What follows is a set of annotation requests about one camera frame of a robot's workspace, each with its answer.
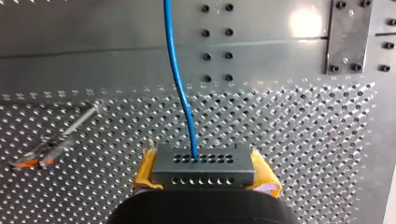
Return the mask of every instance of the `yellow tape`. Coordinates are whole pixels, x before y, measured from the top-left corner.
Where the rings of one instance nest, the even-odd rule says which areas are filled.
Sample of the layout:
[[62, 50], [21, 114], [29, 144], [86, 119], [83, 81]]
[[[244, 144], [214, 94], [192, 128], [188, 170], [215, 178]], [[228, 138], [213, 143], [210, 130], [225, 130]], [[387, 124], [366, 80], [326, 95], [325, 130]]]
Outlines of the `yellow tape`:
[[248, 186], [247, 189], [255, 189], [263, 184], [276, 184], [277, 189], [271, 190], [271, 195], [278, 198], [280, 191], [282, 191], [282, 185], [271, 167], [262, 158], [262, 154], [260, 154], [259, 150], [253, 150], [251, 153], [251, 160], [253, 161], [256, 174], [254, 175], [254, 183]]

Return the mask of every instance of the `aluminum panel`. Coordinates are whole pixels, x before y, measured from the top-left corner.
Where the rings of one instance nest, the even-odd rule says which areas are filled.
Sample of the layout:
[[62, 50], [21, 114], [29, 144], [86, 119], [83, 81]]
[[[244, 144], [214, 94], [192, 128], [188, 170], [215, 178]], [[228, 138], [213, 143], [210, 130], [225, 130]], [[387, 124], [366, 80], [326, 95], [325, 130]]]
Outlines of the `aluminum panel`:
[[[164, 47], [161, 0], [4, 2], [2, 57]], [[225, 10], [227, 4], [233, 4], [233, 11]], [[325, 36], [329, 4], [174, 0], [176, 42], [185, 46]], [[208, 13], [201, 11], [203, 5], [209, 6]], [[227, 28], [233, 29], [232, 36], [224, 34]], [[204, 29], [210, 37], [201, 35]]]

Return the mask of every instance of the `black bolt head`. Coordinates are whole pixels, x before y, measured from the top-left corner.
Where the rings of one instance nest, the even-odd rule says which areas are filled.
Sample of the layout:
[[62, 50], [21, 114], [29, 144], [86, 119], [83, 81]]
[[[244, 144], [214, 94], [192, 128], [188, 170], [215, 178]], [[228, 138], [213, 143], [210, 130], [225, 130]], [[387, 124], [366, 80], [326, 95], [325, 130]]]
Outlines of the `black bolt head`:
[[395, 44], [390, 43], [390, 42], [385, 42], [385, 43], [382, 45], [382, 47], [383, 47], [384, 49], [394, 49], [394, 48], [395, 48]]
[[233, 29], [231, 29], [231, 28], [225, 29], [225, 34], [226, 34], [227, 36], [232, 36], [232, 35], [233, 35]]
[[361, 65], [358, 63], [353, 63], [350, 68], [352, 69], [352, 71], [359, 72], [361, 70]]
[[212, 55], [210, 55], [209, 53], [205, 53], [205, 54], [202, 56], [202, 58], [203, 58], [205, 61], [210, 61], [210, 60], [212, 60]]
[[231, 52], [225, 52], [224, 53], [224, 58], [226, 59], [232, 59], [233, 58], [233, 54]]
[[361, 1], [361, 7], [369, 7], [371, 5], [370, 0], [363, 0]]
[[204, 76], [204, 81], [205, 82], [211, 82], [212, 81], [212, 77], [210, 75], [205, 75]]
[[225, 5], [225, 10], [226, 10], [226, 11], [233, 11], [233, 4], [227, 4], [227, 5]]
[[379, 65], [379, 71], [388, 72], [388, 71], [390, 71], [390, 66], [385, 65], [385, 64]]
[[203, 31], [201, 32], [201, 35], [204, 36], [204, 37], [210, 37], [210, 31], [208, 31], [208, 30], [203, 30]]
[[395, 19], [389, 19], [389, 20], [388, 20], [388, 25], [390, 25], [390, 26], [396, 26], [396, 20], [395, 20]]
[[346, 3], [346, 2], [343, 2], [343, 1], [338, 1], [338, 2], [335, 4], [335, 6], [336, 6], [338, 9], [343, 9], [343, 8], [345, 8], [345, 7], [347, 6], [347, 3]]
[[204, 13], [208, 13], [209, 10], [210, 10], [210, 7], [208, 5], [203, 5], [201, 7], [201, 11], [204, 12]]
[[230, 74], [227, 74], [227, 75], [225, 75], [224, 79], [225, 79], [226, 81], [233, 81], [233, 76], [230, 75]]
[[330, 65], [330, 71], [338, 72], [340, 71], [340, 67], [338, 67], [337, 65]]

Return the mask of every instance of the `metal sheet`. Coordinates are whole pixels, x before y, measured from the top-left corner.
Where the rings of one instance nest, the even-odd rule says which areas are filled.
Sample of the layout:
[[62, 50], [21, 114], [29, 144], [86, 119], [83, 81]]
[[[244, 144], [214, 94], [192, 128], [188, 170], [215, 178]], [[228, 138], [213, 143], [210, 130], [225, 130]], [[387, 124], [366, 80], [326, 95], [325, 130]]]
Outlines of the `metal sheet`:
[[359, 74], [364, 69], [372, 1], [332, 1], [326, 55], [328, 75]]
[[[3, 57], [164, 46], [161, 0], [4, 2], [0, 6]], [[325, 36], [327, 29], [327, 1], [173, 2], [176, 42], [180, 46], [313, 38]], [[233, 4], [233, 11], [225, 10], [227, 4]], [[203, 5], [209, 6], [208, 13], [201, 11]], [[232, 36], [224, 34], [226, 28], [233, 29]], [[204, 29], [210, 37], [201, 35]]]
[[165, 189], [242, 188], [254, 182], [249, 147], [200, 148], [192, 159], [189, 151], [159, 146], [152, 180]]

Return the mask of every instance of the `hole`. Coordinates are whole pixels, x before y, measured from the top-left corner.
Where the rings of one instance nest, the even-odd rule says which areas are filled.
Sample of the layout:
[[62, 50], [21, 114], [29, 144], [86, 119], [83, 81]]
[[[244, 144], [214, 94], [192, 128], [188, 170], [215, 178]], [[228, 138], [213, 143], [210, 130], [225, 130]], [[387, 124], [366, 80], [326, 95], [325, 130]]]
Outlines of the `hole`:
[[225, 10], [226, 10], [226, 11], [233, 11], [233, 4], [227, 4], [227, 5], [225, 5]]
[[197, 183], [198, 183], [198, 181], [197, 181], [196, 178], [191, 178], [191, 179], [190, 179], [190, 184], [191, 184], [191, 185], [196, 185]]
[[178, 178], [176, 177], [172, 178], [172, 184], [174, 185], [178, 184]]
[[228, 185], [233, 184], [233, 178], [228, 178], [226, 183], [227, 183]]
[[182, 185], [186, 185], [187, 184], [187, 178], [181, 178], [180, 179], [180, 183], [182, 184]]
[[204, 178], [199, 178], [198, 183], [199, 183], [200, 185], [204, 185], [204, 184], [206, 183], [206, 181], [205, 181]]
[[204, 13], [209, 12], [209, 10], [210, 10], [210, 7], [209, 7], [208, 5], [203, 5], [203, 6], [201, 7], [201, 11], [204, 12]]
[[219, 179], [218, 179], [218, 184], [219, 184], [219, 185], [225, 184], [225, 180], [224, 180], [223, 178], [219, 178]]

